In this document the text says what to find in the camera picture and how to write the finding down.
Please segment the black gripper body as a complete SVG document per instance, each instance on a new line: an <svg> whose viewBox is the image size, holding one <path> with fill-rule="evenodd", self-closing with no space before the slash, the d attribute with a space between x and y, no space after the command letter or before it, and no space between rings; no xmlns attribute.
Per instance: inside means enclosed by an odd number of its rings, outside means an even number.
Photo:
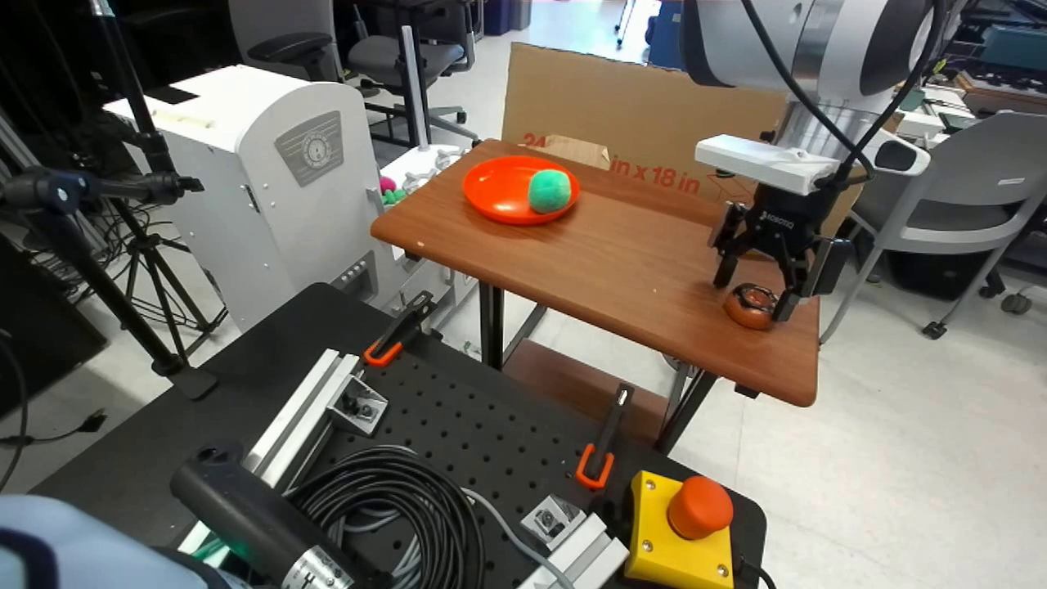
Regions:
<svg viewBox="0 0 1047 589"><path fill-rule="evenodd" d="M761 185L754 202L729 202L711 231L711 249L719 239L749 239L749 252L761 252L778 266L786 252L812 252L816 268L804 293L827 293L852 256L848 239L822 236L818 198L796 195L777 185Z"/></svg>

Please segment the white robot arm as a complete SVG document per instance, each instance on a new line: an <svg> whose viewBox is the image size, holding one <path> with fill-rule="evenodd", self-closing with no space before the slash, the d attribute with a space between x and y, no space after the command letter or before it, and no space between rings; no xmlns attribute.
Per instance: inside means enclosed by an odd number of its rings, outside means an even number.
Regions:
<svg viewBox="0 0 1047 589"><path fill-rule="evenodd" d="M773 140L701 138L693 161L755 183L711 244L727 315L755 331L827 293L848 258L822 222L868 172L919 178L930 154L888 122L942 46L950 0L685 0L680 58L697 84L777 88L789 111Z"/></svg>

